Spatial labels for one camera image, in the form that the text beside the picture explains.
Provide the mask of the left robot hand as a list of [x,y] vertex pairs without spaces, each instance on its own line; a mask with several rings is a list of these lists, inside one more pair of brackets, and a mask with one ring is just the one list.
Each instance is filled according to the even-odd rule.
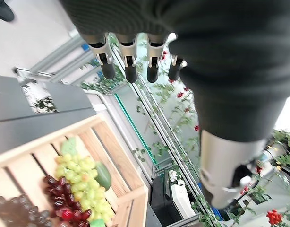
[[290,97],[290,0],[63,0],[78,32],[98,50],[169,33],[185,60],[200,126],[200,181],[207,202],[227,207],[250,181],[253,162]]

